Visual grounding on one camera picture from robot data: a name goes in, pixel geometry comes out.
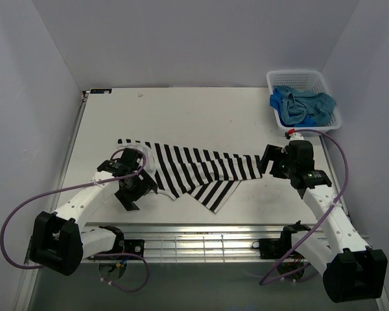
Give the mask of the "black white striped tank top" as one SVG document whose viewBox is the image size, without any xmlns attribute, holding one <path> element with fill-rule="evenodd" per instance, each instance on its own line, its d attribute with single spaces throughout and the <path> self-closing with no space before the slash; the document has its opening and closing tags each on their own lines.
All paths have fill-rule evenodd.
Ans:
<svg viewBox="0 0 389 311">
<path fill-rule="evenodd" d="M 258 155 L 239 155 L 171 144 L 119 139 L 117 147 L 136 148 L 147 157 L 145 166 L 158 192 L 177 200 L 190 195 L 218 213 L 242 181 L 260 179 Z"/>
</svg>

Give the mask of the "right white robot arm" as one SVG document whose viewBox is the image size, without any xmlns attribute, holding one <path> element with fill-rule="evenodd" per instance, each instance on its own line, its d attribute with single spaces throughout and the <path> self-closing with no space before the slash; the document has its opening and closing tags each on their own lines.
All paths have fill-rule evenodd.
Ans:
<svg viewBox="0 0 389 311">
<path fill-rule="evenodd" d="M 312 230 L 301 224 L 286 227 L 280 250 L 287 257 L 303 255 L 322 276 L 325 291 L 335 303 L 377 299 L 382 295 L 388 260 L 380 249 L 372 249 L 355 230 L 323 170 L 314 167 L 309 141 L 291 141 L 285 147 L 267 145 L 258 164 L 265 173 L 288 179 L 317 219 L 328 244 L 322 244 Z"/>
</svg>

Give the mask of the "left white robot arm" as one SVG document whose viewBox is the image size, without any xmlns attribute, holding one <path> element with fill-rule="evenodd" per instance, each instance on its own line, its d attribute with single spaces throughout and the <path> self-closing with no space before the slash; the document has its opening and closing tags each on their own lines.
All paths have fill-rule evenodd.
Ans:
<svg viewBox="0 0 389 311">
<path fill-rule="evenodd" d="M 52 213 L 42 212 L 35 221 L 29 259 L 62 275 L 71 275 L 83 259 L 98 254 L 119 258 L 126 249 L 123 232 L 105 225 L 86 229 L 91 216 L 110 198 L 126 211 L 136 211 L 137 200 L 157 192 L 153 153 L 142 144 L 129 144 L 119 157 L 105 160 L 88 187 Z"/>
</svg>

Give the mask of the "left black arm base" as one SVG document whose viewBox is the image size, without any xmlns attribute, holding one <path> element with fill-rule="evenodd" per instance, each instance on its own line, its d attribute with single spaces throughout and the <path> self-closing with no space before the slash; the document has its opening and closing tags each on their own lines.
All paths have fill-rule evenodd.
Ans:
<svg viewBox="0 0 389 311">
<path fill-rule="evenodd" d="M 104 251 L 87 257 L 89 260 L 137 260 L 137 256 L 144 257 L 145 240 L 123 240 L 119 246 L 111 251 Z"/>
</svg>

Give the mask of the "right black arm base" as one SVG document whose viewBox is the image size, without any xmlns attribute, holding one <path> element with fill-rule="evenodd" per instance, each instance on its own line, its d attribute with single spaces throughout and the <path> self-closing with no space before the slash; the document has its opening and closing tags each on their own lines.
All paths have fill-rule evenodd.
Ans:
<svg viewBox="0 0 389 311">
<path fill-rule="evenodd" d="M 282 238 L 260 238 L 252 242 L 252 249 L 260 259 L 280 259 L 292 247 L 291 241 Z"/>
</svg>

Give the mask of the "white plastic basket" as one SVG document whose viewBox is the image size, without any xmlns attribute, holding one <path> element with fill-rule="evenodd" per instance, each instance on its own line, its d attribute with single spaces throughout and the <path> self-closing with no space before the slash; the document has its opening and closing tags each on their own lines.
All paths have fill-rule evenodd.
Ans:
<svg viewBox="0 0 389 311">
<path fill-rule="evenodd" d="M 270 71 L 266 79 L 269 106 L 274 110 L 279 130 L 312 128 L 328 132 L 341 127 L 336 100 L 320 72 L 307 69 Z"/>
</svg>

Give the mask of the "royal blue tank top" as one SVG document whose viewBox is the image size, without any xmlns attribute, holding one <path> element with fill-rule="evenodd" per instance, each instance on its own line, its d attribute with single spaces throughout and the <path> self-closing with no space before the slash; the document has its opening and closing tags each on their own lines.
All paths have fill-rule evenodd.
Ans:
<svg viewBox="0 0 389 311">
<path fill-rule="evenodd" d="M 282 125 L 287 127 L 311 127 L 316 126 L 314 119 L 310 116 L 308 105 L 295 100 L 292 93 L 287 93 L 284 97 L 276 90 L 270 96 L 270 107 L 277 111 Z"/>
</svg>

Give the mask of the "light blue tank top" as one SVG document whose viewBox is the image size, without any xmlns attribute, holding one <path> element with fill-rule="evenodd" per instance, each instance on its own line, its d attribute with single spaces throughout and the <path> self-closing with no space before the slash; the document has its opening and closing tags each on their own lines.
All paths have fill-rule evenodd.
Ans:
<svg viewBox="0 0 389 311">
<path fill-rule="evenodd" d="M 310 116 L 316 123 L 316 126 L 311 127 L 327 126 L 332 121 L 336 102 L 330 95 L 326 93 L 316 94 L 311 90 L 298 91 L 287 86 L 275 86 L 273 92 L 275 90 L 276 93 L 282 93 L 284 97 L 287 96 L 287 93 L 292 93 L 295 100 L 308 105 Z"/>
</svg>

